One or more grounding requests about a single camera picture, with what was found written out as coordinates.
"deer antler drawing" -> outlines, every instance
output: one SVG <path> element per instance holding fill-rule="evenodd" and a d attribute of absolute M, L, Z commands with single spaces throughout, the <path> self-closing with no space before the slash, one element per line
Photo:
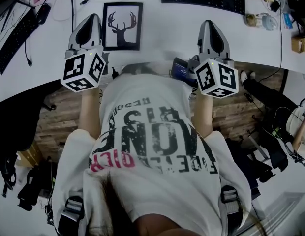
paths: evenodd
<path fill-rule="evenodd" d="M 130 42 L 126 42 L 125 38 L 124 38 L 124 33 L 126 32 L 127 29 L 131 29 L 134 28 L 137 24 L 136 22 L 136 16 L 134 15 L 133 12 L 130 13 L 131 16 L 131 25 L 126 27 L 125 22 L 123 22 L 124 24 L 124 28 L 123 29 L 119 29 L 118 24 L 117 26 L 113 26 L 113 21 L 114 19 L 114 13 L 109 15 L 108 17 L 108 27 L 113 28 L 112 32 L 115 33 L 117 35 L 117 45 L 118 46 L 133 46 L 135 45 L 135 43 L 130 43 Z"/>

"shoe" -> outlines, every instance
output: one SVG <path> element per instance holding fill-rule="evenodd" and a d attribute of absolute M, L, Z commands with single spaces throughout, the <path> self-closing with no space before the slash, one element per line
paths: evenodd
<path fill-rule="evenodd" d="M 256 73 L 255 72 L 251 72 L 250 73 L 250 80 L 255 80 L 256 77 Z"/>
<path fill-rule="evenodd" d="M 243 82 L 244 82 L 245 80 L 247 80 L 247 74 L 246 74 L 246 72 L 242 71 L 242 73 L 240 74 L 240 80 L 241 80 L 242 85 L 243 85 Z"/>

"white desk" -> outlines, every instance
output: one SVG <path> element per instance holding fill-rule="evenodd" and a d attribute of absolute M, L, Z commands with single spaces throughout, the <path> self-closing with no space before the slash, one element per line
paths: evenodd
<path fill-rule="evenodd" d="M 199 28 L 206 19 L 214 21 L 224 33 L 233 60 L 275 67 L 280 64 L 280 31 L 270 32 L 248 27 L 244 24 L 243 16 L 236 13 L 196 5 L 162 4 L 161 0 L 92 0 L 85 5 L 79 5 L 81 1 L 83 0 L 74 0 L 75 25 L 92 13 L 97 13 L 102 18 L 105 2 L 144 3 L 141 50 L 112 51 L 109 55 L 109 67 L 173 60 L 174 57 L 191 58 L 198 54 Z M 47 3 L 52 9 L 45 24 L 39 26 L 27 40 L 27 53 L 32 58 L 33 66 L 28 66 L 22 46 L 3 75 L 0 75 L 0 102 L 61 77 L 64 54 L 71 35 L 71 4 L 70 0 L 48 0 Z M 245 0 L 245 6 L 247 13 L 268 12 L 261 0 Z M 13 22 L 24 9 L 23 5 L 15 6 Z M 11 25 L 11 19 L 8 23 L 7 29 Z M 282 24 L 282 68 L 305 73 L 305 54 L 291 51 L 291 35 L 296 31 L 296 24 L 292 30 L 286 30 Z"/>

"white t-shirt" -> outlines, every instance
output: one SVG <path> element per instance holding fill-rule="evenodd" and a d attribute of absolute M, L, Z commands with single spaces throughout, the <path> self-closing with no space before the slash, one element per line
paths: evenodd
<path fill-rule="evenodd" d="M 290 115 L 287 123 L 286 123 L 286 130 L 289 132 L 293 137 L 296 136 L 298 129 L 300 128 L 300 125 L 302 124 L 302 121 L 304 120 L 304 114 L 305 108 L 298 107 L 296 108 L 292 114 Z M 305 132 L 301 139 L 300 147 L 297 151 L 297 153 L 302 156 L 305 159 Z"/>
<path fill-rule="evenodd" d="M 193 127 L 190 94 L 185 83 L 151 74 L 124 74 L 108 85 L 99 139 L 76 130 L 66 141 L 52 196 L 56 228 L 69 191 L 82 188 L 89 232 L 110 224 L 100 183 L 109 172 L 132 221 L 155 213 L 200 235 L 221 235 L 219 175 L 250 211 L 249 184 L 224 137 L 216 131 L 204 140 Z"/>

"cardboard box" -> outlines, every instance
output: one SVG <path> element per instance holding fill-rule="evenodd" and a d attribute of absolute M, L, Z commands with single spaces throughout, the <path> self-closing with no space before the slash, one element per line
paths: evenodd
<path fill-rule="evenodd" d="M 305 37 L 292 37 L 291 50 L 293 50 L 296 53 L 305 52 Z"/>
<path fill-rule="evenodd" d="M 18 151 L 17 156 L 18 158 L 16 165 L 28 168 L 39 165 L 39 163 L 43 160 L 41 151 L 39 150 L 39 147 L 35 141 L 33 141 L 29 149 L 25 151 Z"/>

